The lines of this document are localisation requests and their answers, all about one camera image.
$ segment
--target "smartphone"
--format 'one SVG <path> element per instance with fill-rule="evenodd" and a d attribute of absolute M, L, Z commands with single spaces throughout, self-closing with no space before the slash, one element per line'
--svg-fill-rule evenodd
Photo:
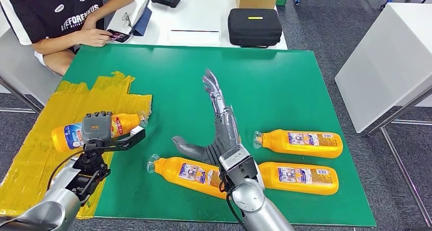
<path fill-rule="evenodd" d="M 119 42 L 119 43 L 126 43 L 132 37 L 131 35 L 128 35 L 128 34 L 125 34 L 125 33 L 121 33 L 119 31 L 113 31 L 111 29 L 106 30 L 106 31 L 108 31 L 111 34 L 113 34 L 112 36 L 110 36 L 110 40 L 111 41 L 115 41 L 115 42 Z"/>

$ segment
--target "person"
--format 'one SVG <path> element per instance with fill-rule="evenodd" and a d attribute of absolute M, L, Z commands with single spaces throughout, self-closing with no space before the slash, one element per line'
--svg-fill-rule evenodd
<path fill-rule="evenodd" d="M 134 0 L 9 0 L 39 61 L 64 75 L 81 44 L 110 39 L 103 18 Z"/>

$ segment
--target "gray carpet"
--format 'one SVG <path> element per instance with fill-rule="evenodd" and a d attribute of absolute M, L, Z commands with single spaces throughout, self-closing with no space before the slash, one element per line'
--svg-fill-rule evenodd
<path fill-rule="evenodd" d="M 368 138 L 355 132 L 337 89 L 334 77 L 350 53 L 380 13 L 385 0 L 301 0 L 294 7 L 288 0 L 278 7 L 289 49 L 313 50 L 326 82 L 348 146 L 357 167 L 377 228 L 355 230 L 405 230 L 425 226 L 414 199 L 393 161 L 384 137 Z M 11 95 L 0 94 L 0 107 L 19 103 Z M 6 173 L 34 123 L 32 114 L 0 113 L 0 178 Z M 404 116 L 409 119 L 430 119 L 428 108 L 414 108 Z M 426 208 L 432 213 L 430 173 L 432 153 L 428 150 L 432 130 L 425 126 L 395 125 L 388 127 L 395 146 Z M 236 224 L 145 221 L 136 219 L 77 220 L 71 230 L 241 230 Z M 348 227 L 301 226 L 296 230 L 354 230 Z"/>

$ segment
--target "bottle label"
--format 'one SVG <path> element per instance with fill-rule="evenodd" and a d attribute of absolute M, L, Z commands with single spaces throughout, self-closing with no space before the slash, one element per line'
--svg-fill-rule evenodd
<path fill-rule="evenodd" d="M 118 116 L 116 116 L 114 117 L 114 119 L 111 120 L 111 137 L 113 138 L 123 134 L 124 131 L 120 119 Z"/>
<path fill-rule="evenodd" d="M 219 184 L 221 183 L 219 171 L 210 170 L 205 172 L 201 167 L 187 163 L 183 163 L 181 166 L 179 177 L 213 187 L 219 187 Z"/>
<path fill-rule="evenodd" d="M 65 138 L 70 149 L 84 146 L 81 135 L 82 123 L 75 123 L 65 126 Z"/>
<path fill-rule="evenodd" d="M 288 140 L 292 145 L 337 146 L 333 134 L 288 133 Z"/>
<path fill-rule="evenodd" d="M 331 186 L 332 175 L 325 169 L 278 167 L 279 181 Z"/>

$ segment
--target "eyeglasses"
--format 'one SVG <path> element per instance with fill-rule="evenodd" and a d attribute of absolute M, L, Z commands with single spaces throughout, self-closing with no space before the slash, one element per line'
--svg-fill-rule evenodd
<path fill-rule="evenodd" d="M 123 21 L 123 27 L 125 29 L 127 29 L 127 28 L 131 28 L 132 29 L 132 23 L 130 22 L 129 14 L 124 13 L 123 17 L 122 17 L 122 21 Z"/>

